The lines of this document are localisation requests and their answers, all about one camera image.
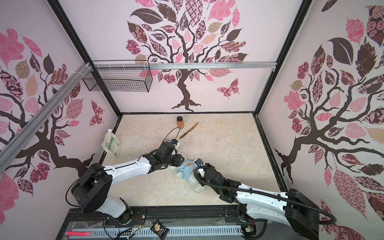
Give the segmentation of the white teddy bear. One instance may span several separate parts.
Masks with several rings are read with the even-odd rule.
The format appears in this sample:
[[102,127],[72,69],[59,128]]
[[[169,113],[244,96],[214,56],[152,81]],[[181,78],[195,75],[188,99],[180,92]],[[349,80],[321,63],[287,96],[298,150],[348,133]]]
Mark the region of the white teddy bear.
[[[172,170],[175,171],[175,176],[176,176],[176,170],[177,170],[178,167],[171,167]],[[199,181],[196,179],[195,175],[194,175],[194,172],[190,175],[190,179],[189,181],[187,181],[190,183],[191,187],[193,188],[193,190],[196,192],[196,193],[202,193],[204,190],[205,190],[205,187],[202,186],[201,183],[199,183]]]

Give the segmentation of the light blue bear hoodie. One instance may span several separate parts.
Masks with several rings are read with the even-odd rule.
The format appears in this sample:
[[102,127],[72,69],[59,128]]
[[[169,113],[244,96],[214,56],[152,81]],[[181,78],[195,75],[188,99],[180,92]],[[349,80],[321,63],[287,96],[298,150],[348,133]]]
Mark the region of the light blue bear hoodie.
[[197,167],[193,161],[184,161],[176,170],[176,177],[189,181],[190,175],[194,172]]

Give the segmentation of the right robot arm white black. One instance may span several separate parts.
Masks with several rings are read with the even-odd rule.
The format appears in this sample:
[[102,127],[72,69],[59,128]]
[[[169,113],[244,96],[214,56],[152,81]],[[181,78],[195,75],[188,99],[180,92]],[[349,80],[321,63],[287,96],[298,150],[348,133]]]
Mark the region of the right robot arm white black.
[[240,219],[281,223],[308,240],[319,239],[320,213],[314,211],[318,206],[297,190],[276,193],[254,189],[224,178],[209,164],[199,164],[194,177],[202,186],[211,187],[220,200],[238,204]]

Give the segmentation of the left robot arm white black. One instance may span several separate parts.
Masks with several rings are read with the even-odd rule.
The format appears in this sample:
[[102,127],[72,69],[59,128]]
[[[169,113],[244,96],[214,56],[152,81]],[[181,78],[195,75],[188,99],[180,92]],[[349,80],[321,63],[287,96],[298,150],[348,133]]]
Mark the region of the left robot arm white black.
[[185,158],[178,153],[179,146],[176,139],[165,140],[160,147],[134,161],[105,167],[95,163],[70,186],[69,191],[83,213],[100,212],[125,225],[131,221],[133,211],[124,199],[110,197],[110,188],[169,166],[181,166]]

